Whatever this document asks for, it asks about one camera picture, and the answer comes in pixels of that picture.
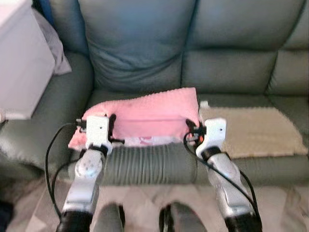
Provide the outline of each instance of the pink towel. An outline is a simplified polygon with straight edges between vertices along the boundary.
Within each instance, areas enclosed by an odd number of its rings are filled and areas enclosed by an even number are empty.
[[[113,137],[125,139],[126,146],[171,142],[167,138],[180,142],[188,131],[186,119],[199,124],[195,88],[180,88],[130,100],[105,101],[88,109],[83,120],[88,116],[110,117],[112,114],[117,116]],[[85,143],[86,134],[77,129],[69,147],[80,150]]]

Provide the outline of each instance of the sofa cushion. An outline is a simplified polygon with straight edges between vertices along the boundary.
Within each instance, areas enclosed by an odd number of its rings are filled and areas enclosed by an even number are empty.
[[[303,134],[303,144],[309,147],[309,134]]]
[[[49,0],[53,20],[65,49],[88,56],[84,19],[78,0]]]
[[[113,93],[94,90],[88,108],[107,100],[139,97],[141,94]],[[213,107],[272,107],[262,95],[199,94],[200,101],[209,101]],[[235,159],[254,184],[290,184],[309,180],[307,156]],[[74,175],[73,165],[69,168]],[[115,148],[106,162],[103,185],[137,184],[205,184],[207,170],[196,163],[182,144],[157,147]]]
[[[205,49],[183,55],[184,87],[199,93],[263,93],[276,52]]]
[[[126,92],[180,86],[192,0],[79,0],[95,87]]]
[[[307,43],[306,2],[197,1],[183,54],[182,87],[197,87],[199,93],[304,94],[307,51],[296,56],[282,51]]]
[[[304,134],[309,135],[309,98],[269,96],[272,104],[283,112]]]
[[[308,49],[280,50],[278,52],[267,92],[280,95],[309,94]]]
[[[84,111],[93,88],[93,70],[83,55],[66,56],[72,72],[51,78],[32,118],[7,121],[2,126],[0,152],[10,161],[43,169],[46,149],[56,130],[64,123],[74,122]],[[65,130],[55,141],[49,159],[51,172],[69,159],[67,144],[73,129]]]
[[[309,6],[303,5],[298,22],[284,46],[277,62],[267,93],[280,95],[309,94]]]

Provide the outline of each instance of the sofa backrest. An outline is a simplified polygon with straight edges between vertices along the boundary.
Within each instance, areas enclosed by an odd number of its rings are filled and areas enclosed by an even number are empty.
[[[65,47],[89,51],[95,87],[309,93],[308,0],[50,2]]]

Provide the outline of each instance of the floor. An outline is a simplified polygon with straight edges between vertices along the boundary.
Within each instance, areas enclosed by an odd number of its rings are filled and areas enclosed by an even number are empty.
[[[56,199],[61,206],[70,185],[58,181]],[[309,231],[309,187],[256,187],[255,193],[265,232]],[[8,232],[54,232],[58,219],[51,205],[43,178],[21,181],[0,187],[0,199],[13,202],[15,216]],[[93,218],[108,203],[122,204],[126,232],[157,232],[160,209],[172,201],[190,206],[208,232],[226,232],[217,208],[215,192],[209,186],[102,187]]]

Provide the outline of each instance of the beige towel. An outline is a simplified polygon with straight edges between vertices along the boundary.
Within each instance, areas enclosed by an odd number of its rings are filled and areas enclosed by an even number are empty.
[[[308,153],[293,123],[275,108],[201,108],[203,122],[227,121],[223,150],[232,158],[291,156]]]

